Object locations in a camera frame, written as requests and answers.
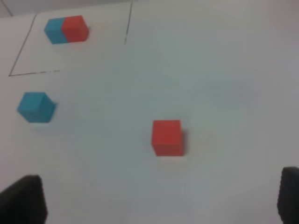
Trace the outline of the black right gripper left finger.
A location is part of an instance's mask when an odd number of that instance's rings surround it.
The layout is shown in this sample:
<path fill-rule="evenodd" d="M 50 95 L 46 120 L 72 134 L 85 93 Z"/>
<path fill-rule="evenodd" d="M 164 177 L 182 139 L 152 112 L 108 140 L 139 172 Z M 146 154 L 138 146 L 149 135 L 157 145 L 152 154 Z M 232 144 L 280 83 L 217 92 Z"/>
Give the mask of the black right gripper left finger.
<path fill-rule="evenodd" d="M 38 175 L 26 175 L 0 193 L 2 224 L 44 224 L 47 215 L 43 182 Z"/>

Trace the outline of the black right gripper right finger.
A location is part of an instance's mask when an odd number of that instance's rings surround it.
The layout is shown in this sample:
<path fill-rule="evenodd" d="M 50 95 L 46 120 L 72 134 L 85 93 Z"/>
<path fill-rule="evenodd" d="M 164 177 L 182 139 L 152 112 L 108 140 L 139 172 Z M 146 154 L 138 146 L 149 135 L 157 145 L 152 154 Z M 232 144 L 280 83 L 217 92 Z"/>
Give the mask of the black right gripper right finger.
<path fill-rule="evenodd" d="M 277 202 L 278 214 L 284 224 L 299 223 L 299 168 L 284 167 L 281 173 Z"/>

